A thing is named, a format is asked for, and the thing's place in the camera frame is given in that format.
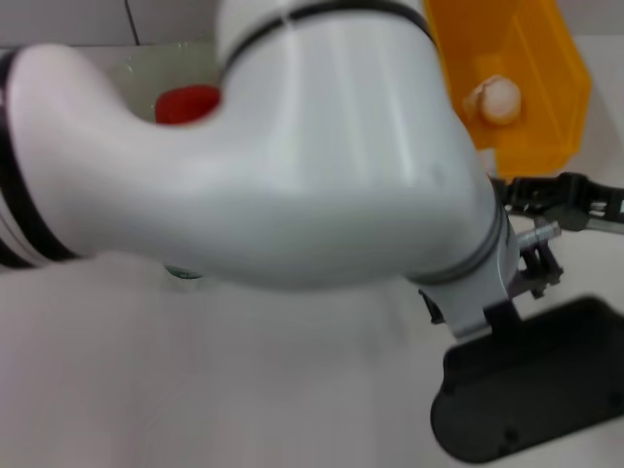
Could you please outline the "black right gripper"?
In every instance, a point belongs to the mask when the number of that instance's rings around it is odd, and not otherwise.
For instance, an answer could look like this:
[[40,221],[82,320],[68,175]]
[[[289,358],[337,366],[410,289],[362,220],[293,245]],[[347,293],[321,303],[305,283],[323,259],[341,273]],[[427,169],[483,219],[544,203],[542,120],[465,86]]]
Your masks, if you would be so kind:
[[[493,177],[499,201],[514,214],[555,213],[565,231],[587,229],[591,217],[622,217],[623,189],[602,185],[581,174],[554,177],[516,177],[511,181]],[[548,244],[520,251],[519,267],[511,282],[511,297],[530,293],[541,298],[546,289],[561,281],[564,270]]]

